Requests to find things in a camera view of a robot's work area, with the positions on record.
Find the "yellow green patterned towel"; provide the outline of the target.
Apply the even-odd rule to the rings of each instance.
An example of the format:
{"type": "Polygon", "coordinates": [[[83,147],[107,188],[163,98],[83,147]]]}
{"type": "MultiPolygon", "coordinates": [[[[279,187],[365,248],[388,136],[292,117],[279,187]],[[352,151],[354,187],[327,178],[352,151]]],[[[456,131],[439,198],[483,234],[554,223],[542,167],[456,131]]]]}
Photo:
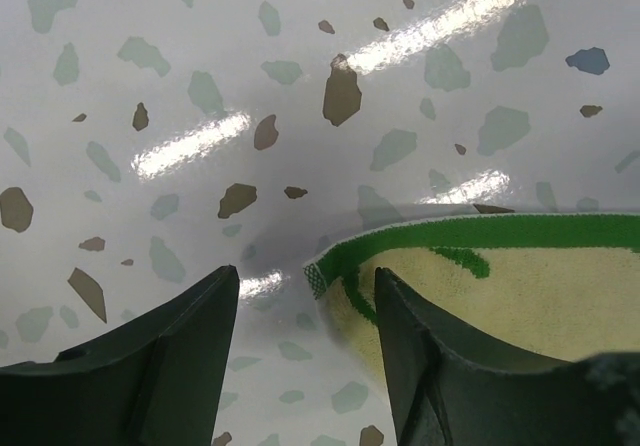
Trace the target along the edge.
{"type": "Polygon", "coordinates": [[[509,344],[560,360],[639,347],[635,214],[471,215],[338,242],[304,267],[328,324],[384,382],[374,274],[509,344]]]}

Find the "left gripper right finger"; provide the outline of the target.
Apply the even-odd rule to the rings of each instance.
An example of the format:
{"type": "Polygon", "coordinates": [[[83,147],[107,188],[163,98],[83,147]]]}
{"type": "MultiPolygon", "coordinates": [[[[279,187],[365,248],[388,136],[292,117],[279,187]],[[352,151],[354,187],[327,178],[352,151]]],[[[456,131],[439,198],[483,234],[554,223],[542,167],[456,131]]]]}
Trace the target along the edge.
{"type": "Polygon", "coordinates": [[[639,355],[565,362],[510,345],[388,268],[374,299],[400,445],[636,445],[639,355]]]}

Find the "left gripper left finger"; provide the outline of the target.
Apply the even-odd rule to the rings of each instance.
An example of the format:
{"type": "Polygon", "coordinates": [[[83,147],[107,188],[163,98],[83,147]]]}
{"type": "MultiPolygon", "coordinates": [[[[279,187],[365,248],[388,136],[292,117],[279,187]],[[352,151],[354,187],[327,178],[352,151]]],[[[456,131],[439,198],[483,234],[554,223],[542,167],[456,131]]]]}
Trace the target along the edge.
{"type": "Polygon", "coordinates": [[[238,299],[223,266],[52,362],[2,368],[2,444],[211,444],[238,299]]]}

